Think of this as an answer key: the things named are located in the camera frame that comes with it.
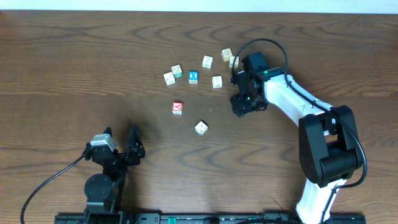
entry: wooden table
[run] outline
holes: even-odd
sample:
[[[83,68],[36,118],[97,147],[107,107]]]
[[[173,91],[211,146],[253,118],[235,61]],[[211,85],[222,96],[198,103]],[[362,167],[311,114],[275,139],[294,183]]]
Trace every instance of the wooden table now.
[[[147,154],[127,177],[135,211],[291,210],[305,176],[298,129],[279,109],[238,118],[221,50],[258,37],[280,42],[290,72],[309,92],[348,105],[369,161],[368,178],[339,192],[334,212],[368,223],[398,219],[398,17],[344,14],[5,11],[0,15],[0,223],[18,223],[27,197],[110,126],[120,149],[137,124]],[[279,49],[253,44],[272,66]],[[212,68],[201,67],[204,55]],[[165,84],[180,64],[184,77]],[[189,85],[187,72],[199,71]],[[213,89],[211,78],[223,77]],[[184,102],[182,116],[172,102]],[[204,136],[194,131],[201,119]],[[81,161],[29,204],[26,223],[53,223],[85,208],[83,186],[101,172]],[[356,181],[356,171],[349,182]]]

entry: blue cube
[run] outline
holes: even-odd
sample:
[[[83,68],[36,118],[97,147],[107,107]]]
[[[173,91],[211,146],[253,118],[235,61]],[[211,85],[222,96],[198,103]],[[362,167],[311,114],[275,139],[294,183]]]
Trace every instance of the blue cube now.
[[[198,84],[199,73],[197,71],[189,71],[189,84]]]

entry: letter cube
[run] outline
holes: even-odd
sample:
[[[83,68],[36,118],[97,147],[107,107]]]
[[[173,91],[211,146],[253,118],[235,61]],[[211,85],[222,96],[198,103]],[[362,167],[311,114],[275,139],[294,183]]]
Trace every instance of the letter cube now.
[[[172,72],[166,73],[163,76],[164,76],[164,80],[166,81],[167,85],[171,85],[171,84],[175,83],[174,75]]]
[[[180,65],[175,65],[172,67],[174,78],[182,77],[182,69]]]
[[[221,88],[223,86],[223,79],[221,76],[213,77],[211,81],[213,88]]]
[[[189,84],[197,84],[199,73],[196,71],[189,71]]]
[[[223,51],[221,51],[221,56],[223,56],[224,62],[229,61],[229,58],[231,58],[232,56],[231,49],[224,49]]]
[[[173,102],[173,114],[182,114],[182,103]]]
[[[195,131],[203,135],[207,131],[208,127],[207,125],[204,124],[204,122],[200,121],[196,126],[195,126]]]
[[[229,59],[229,67],[232,68],[232,63],[234,63],[234,58],[235,56],[231,56],[231,58]],[[235,68],[237,68],[239,66],[239,56],[236,58],[235,61]]]
[[[210,56],[205,56],[201,63],[202,67],[204,68],[211,68],[211,64],[213,63],[213,58]]]

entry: white wall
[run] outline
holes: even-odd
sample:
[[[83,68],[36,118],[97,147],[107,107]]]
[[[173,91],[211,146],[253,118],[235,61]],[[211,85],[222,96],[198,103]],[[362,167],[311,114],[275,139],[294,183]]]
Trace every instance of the white wall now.
[[[0,10],[398,14],[398,0],[0,0]]]

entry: wood grain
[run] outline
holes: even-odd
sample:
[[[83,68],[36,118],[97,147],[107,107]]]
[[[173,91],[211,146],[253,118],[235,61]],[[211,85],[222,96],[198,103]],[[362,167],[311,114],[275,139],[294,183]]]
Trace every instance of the wood grain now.
[[[137,124],[147,150],[129,173],[123,204],[163,212],[291,210],[305,177],[298,131],[277,108],[238,119],[228,64],[245,42],[274,39],[308,91],[348,105],[369,160],[368,178],[339,192],[334,212],[363,212],[368,223],[398,219],[398,17],[347,14],[4,11],[0,14],[0,223],[18,223],[31,192],[74,161],[93,135],[112,127],[119,148]],[[271,65],[282,54],[258,43]],[[211,70],[201,67],[214,57]],[[184,77],[166,86],[180,64]],[[198,85],[187,71],[198,70]],[[224,86],[212,89],[211,78]],[[182,116],[171,113],[184,102]],[[193,127],[204,119],[204,136]],[[80,162],[43,188],[26,223],[53,223],[82,212],[86,179],[101,172]],[[360,175],[357,171],[350,181]]]

